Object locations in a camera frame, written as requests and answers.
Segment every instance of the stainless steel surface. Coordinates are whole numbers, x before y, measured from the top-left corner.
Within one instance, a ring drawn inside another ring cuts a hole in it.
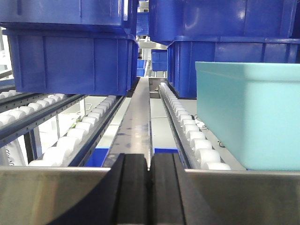
[[[12,72],[11,69],[2,70],[2,71],[0,71],[0,79],[4,78],[4,77],[7,77],[9,75],[12,75],[12,74],[13,74],[13,72]]]
[[[149,80],[141,77],[109,149],[104,166],[112,166],[120,153],[144,154],[150,166],[152,149]]]
[[[300,172],[186,172],[226,224],[300,224]]]
[[[0,167],[0,224],[46,224],[79,202],[107,171]]]
[[[7,166],[8,163],[8,156],[6,154],[5,147],[0,148],[0,166]]]
[[[140,9],[149,9],[149,1],[140,1]]]
[[[180,123],[178,122],[175,112],[173,111],[169,101],[167,100],[166,95],[162,91],[160,91],[159,94],[164,103],[166,114],[169,119],[170,127],[174,134],[173,136],[174,136],[175,143],[176,143],[179,155],[180,155],[180,159],[183,163],[183,166],[185,168],[200,169],[200,164],[198,163],[198,161],[186,139],[186,136],[183,133]]]
[[[156,42],[144,42],[144,41],[139,41],[139,47],[142,48],[142,49],[167,49],[168,46],[166,45],[162,45],[162,44],[159,44],[159,43],[156,43]]]
[[[85,110],[85,99],[81,100],[79,102],[80,105],[80,114],[82,117],[84,117],[86,115],[86,110]]]

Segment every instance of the roller conveyor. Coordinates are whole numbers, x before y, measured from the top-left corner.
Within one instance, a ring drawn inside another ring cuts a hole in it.
[[[7,143],[13,141],[17,137],[27,133],[29,130],[37,127],[51,117],[66,110],[73,104],[84,99],[85,95],[73,95],[60,102],[41,109],[33,114],[19,119],[12,124],[8,124],[0,129],[0,147],[5,146]]]
[[[0,113],[16,107],[35,102],[36,100],[46,97],[48,94],[22,93],[16,96],[0,99]]]

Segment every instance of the blue bin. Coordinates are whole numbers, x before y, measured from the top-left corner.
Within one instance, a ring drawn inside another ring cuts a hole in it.
[[[137,13],[136,35],[149,35],[149,12]]]
[[[146,67],[146,60],[137,60],[138,69],[145,69],[145,67]]]
[[[196,62],[197,114],[251,170],[300,170],[300,64]]]
[[[4,30],[20,92],[126,95],[136,78],[133,35]]]
[[[152,62],[167,62],[168,61],[167,50],[152,49],[151,60]]]
[[[138,55],[139,55],[139,45],[135,43],[132,46],[131,85],[133,85],[136,82]]]
[[[152,62],[152,71],[167,71],[167,62]]]
[[[1,0],[0,26],[134,34],[138,0]]]
[[[195,98],[196,61],[294,63],[300,39],[263,37],[177,37],[169,47],[169,77],[178,95]]]
[[[176,36],[288,38],[297,0],[151,0],[152,41],[169,45]]]
[[[104,163],[105,157],[108,152],[108,147],[95,148],[89,160],[85,164],[86,167],[101,167]]]
[[[137,76],[145,76],[145,69],[138,68],[137,69]]]

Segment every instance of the white roller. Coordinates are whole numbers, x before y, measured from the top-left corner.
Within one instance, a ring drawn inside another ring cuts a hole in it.
[[[205,134],[201,131],[190,130],[186,133],[187,141],[192,142],[193,139],[205,139]]]
[[[65,152],[65,146],[50,147],[44,153],[43,160],[51,163],[52,166],[61,166]]]
[[[194,124],[184,125],[182,129],[183,129],[184,134],[187,134],[191,130],[199,131],[199,127]]]
[[[40,104],[43,108],[50,105],[50,103],[45,100],[38,100],[37,103]]]
[[[49,102],[49,104],[53,104],[53,103],[56,102],[55,99],[54,99],[54,98],[51,98],[51,97],[45,97],[45,98],[44,98],[44,101]]]
[[[63,100],[66,97],[65,94],[55,94],[55,96],[60,97],[61,100]]]
[[[116,100],[115,97],[107,97],[105,100],[111,100],[112,102],[114,102]]]
[[[212,149],[212,145],[209,140],[194,138],[191,141],[191,148],[195,152],[197,149]]]
[[[176,98],[176,96],[174,96],[174,95],[169,95],[168,101],[171,102],[172,100],[178,100],[178,98]]]
[[[53,163],[46,160],[33,160],[28,164],[28,166],[52,166],[52,165]]]
[[[97,109],[97,108],[95,108],[95,109],[92,110],[92,112],[99,113],[101,116],[103,116],[105,110],[104,109]]]
[[[99,105],[105,105],[107,108],[110,107],[110,103],[102,101]]]
[[[191,120],[192,116],[191,115],[185,115],[185,114],[181,114],[178,117],[178,122],[181,123],[183,120]]]
[[[56,102],[61,100],[61,98],[59,96],[56,96],[56,95],[52,95],[49,98],[53,98]]]
[[[21,110],[12,110],[10,111],[9,115],[12,115],[15,117],[16,120],[21,119],[26,116],[26,113]]]
[[[79,142],[80,141],[77,137],[64,136],[57,141],[56,146],[64,149],[65,156],[69,156],[74,151],[74,148],[79,144]]]
[[[105,102],[107,102],[109,104],[109,107],[111,107],[112,104],[113,104],[113,100],[112,99],[105,99],[101,103],[105,103]]]
[[[85,123],[90,123],[92,125],[92,128],[95,126],[95,124],[97,123],[97,118],[96,117],[91,117],[91,116],[85,116],[82,119],[82,122]]]
[[[28,106],[31,107],[31,108],[33,108],[34,111],[37,111],[37,110],[40,110],[40,109],[43,108],[41,104],[39,104],[39,103],[34,103],[34,102],[29,103]]]
[[[178,112],[179,110],[185,111],[186,109],[183,108],[183,107],[176,107],[176,108],[174,109],[175,114],[177,114],[177,112]]]
[[[171,103],[171,106],[172,106],[172,109],[175,109],[176,107],[183,107],[183,105],[180,103],[180,102],[177,102],[177,103]]]
[[[189,115],[189,113],[184,109],[184,110],[178,110],[175,112],[176,117],[179,118],[180,115]]]
[[[107,97],[113,98],[114,100],[116,100],[116,97],[117,97],[117,96],[115,96],[115,95],[109,95],[109,96],[107,96]]]
[[[13,95],[11,92],[8,92],[8,91],[4,91],[1,94],[4,95],[5,98],[12,97],[12,95]]]
[[[10,92],[13,96],[17,95],[17,92],[15,90],[9,90],[8,92]]]
[[[34,113],[34,109],[32,107],[29,107],[29,106],[21,106],[19,108],[19,110],[25,112],[26,115],[29,115],[31,113]]]
[[[103,109],[104,112],[106,112],[107,108],[108,108],[108,107],[107,107],[106,105],[97,105],[97,106],[96,106],[96,109]]]
[[[187,124],[191,124],[191,125],[196,125],[196,122],[195,120],[192,120],[192,119],[183,119],[181,122],[180,122],[180,125],[182,127],[184,127],[185,125]]]
[[[171,104],[172,107],[173,107],[174,104],[179,104],[179,103],[180,103],[180,101],[178,99],[173,98],[173,99],[170,100],[170,104]]]
[[[15,117],[12,116],[12,115],[1,115],[0,116],[0,122],[3,125],[7,125],[7,124],[10,124],[10,123],[13,123],[14,121],[15,121]]]
[[[100,117],[102,116],[99,112],[90,112],[88,114],[89,117],[95,117],[97,119],[97,122],[99,121]]]
[[[226,163],[213,163],[206,162],[204,163],[203,170],[231,170],[230,166]]]
[[[196,149],[195,156],[200,163],[200,167],[203,169],[204,163],[213,162],[219,163],[221,162],[220,154],[213,149]]]
[[[77,129],[77,128],[71,128],[67,132],[68,137],[75,137],[79,139],[79,142],[83,140],[83,137],[87,135],[86,130],[83,129]]]
[[[87,122],[78,122],[78,123],[76,124],[75,128],[83,129],[83,130],[85,130],[87,133],[89,133],[89,131],[90,131],[91,128],[92,128],[92,124],[87,123]]]

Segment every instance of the metal plate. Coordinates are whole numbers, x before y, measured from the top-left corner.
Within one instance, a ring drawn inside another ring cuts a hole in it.
[[[0,222],[46,224],[71,208],[104,177],[103,168],[0,168]]]

